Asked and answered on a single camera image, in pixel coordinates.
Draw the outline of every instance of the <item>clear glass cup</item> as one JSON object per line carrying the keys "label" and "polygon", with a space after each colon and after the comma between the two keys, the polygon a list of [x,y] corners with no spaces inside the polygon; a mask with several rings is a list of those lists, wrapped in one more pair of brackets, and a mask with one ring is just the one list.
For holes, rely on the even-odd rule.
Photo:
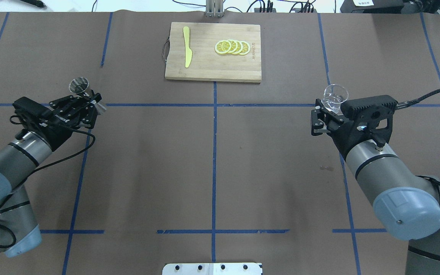
{"label": "clear glass cup", "polygon": [[349,92],[339,84],[330,84],[325,88],[322,104],[327,110],[342,115],[341,104],[349,98]]}

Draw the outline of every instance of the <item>sliced lemon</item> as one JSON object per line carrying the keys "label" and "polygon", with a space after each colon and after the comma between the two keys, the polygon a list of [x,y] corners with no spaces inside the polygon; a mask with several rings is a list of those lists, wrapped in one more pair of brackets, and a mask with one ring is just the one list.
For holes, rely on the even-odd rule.
{"label": "sliced lemon", "polygon": [[230,42],[230,44],[232,45],[228,52],[233,53],[233,52],[237,51],[237,48],[239,47],[239,45],[236,43],[236,40],[229,39],[228,42]]}
{"label": "sliced lemon", "polygon": [[239,46],[235,52],[232,52],[232,54],[239,54],[242,52],[242,49],[244,49],[243,44],[239,40],[235,40],[235,43]]}
{"label": "sliced lemon", "polygon": [[250,52],[250,44],[246,41],[240,41],[242,44],[242,51],[239,53],[239,55],[246,55]]}
{"label": "sliced lemon", "polygon": [[215,52],[218,54],[226,54],[232,47],[232,44],[229,40],[220,40],[215,44]]}

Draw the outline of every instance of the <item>white bracket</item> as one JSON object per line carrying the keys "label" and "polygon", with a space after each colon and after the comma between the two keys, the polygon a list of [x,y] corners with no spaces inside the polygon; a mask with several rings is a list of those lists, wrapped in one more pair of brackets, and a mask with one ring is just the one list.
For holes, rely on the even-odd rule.
{"label": "white bracket", "polygon": [[223,0],[206,0],[206,17],[223,17]]}
{"label": "white bracket", "polygon": [[262,275],[260,263],[167,264],[162,275]]}

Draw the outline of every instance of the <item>wooden cutting board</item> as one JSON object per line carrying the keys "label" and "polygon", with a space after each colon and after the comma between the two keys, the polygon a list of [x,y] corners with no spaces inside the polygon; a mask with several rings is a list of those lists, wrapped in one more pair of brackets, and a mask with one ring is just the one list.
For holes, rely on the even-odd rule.
{"label": "wooden cutting board", "polygon": [[[185,68],[183,27],[190,28],[191,64]],[[220,55],[215,52],[219,40],[249,42],[248,54]],[[166,79],[228,82],[261,81],[260,26],[222,23],[172,22],[169,36],[171,48],[166,63]]]}

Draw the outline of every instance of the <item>yellow knife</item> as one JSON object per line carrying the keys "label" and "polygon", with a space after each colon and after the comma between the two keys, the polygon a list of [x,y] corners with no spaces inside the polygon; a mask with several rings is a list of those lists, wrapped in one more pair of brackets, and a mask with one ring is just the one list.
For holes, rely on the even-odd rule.
{"label": "yellow knife", "polygon": [[191,64],[191,58],[193,57],[193,51],[190,49],[189,47],[189,27],[188,26],[184,26],[183,27],[183,34],[184,34],[184,48],[186,49],[186,55],[185,55],[185,61],[184,61],[184,66],[186,68],[189,67],[189,65]]}

